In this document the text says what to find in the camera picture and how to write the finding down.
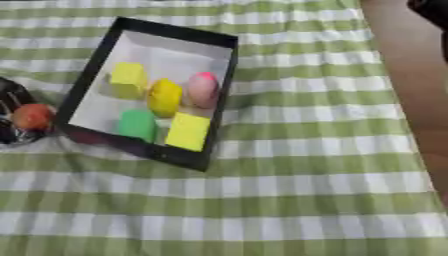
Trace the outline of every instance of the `green cube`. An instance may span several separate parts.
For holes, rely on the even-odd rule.
[[[133,109],[121,114],[118,122],[118,134],[154,142],[157,125],[154,114],[149,110]]]

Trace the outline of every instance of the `yellow ball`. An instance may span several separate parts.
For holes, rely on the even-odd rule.
[[[146,98],[148,108],[159,117],[172,117],[179,109],[182,87],[167,78],[155,82]]]

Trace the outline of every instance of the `toy block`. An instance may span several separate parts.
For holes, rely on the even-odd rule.
[[[208,118],[177,112],[165,144],[200,152],[204,147],[209,126]]]
[[[154,114],[148,110],[133,109],[121,114],[118,122],[118,134],[141,138],[148,143],[155,140],[157,124]]]
[[[115,97],[141,99],[148,83],[143,65],[133,62],[119,62],[111,74],[110,85]]]

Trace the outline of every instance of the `box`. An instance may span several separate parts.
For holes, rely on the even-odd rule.
[[[237,47],[235,36],[118,17],[59,108],[55,124],[76,142],[106,144],[140,157],[205,171],[237,64]],[[110,95],[109,74],[118,62],[141,63],[149,85],[166,77],[185,86],[197,72],[216,75],[220,90],[214,109],[204,111],[183,106],[179,110],[210,118],[202,151],[164,145],[170,119],[156,120],[162,132],[155,143],[116,133],[113,127],[123,111],[146,109],[144,100]]]

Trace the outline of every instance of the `red apple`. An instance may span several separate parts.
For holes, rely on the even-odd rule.
[[[21,129],[44,130],[50,125],[53,113],[44,104],[26,104],[18,108],[12,122]]]

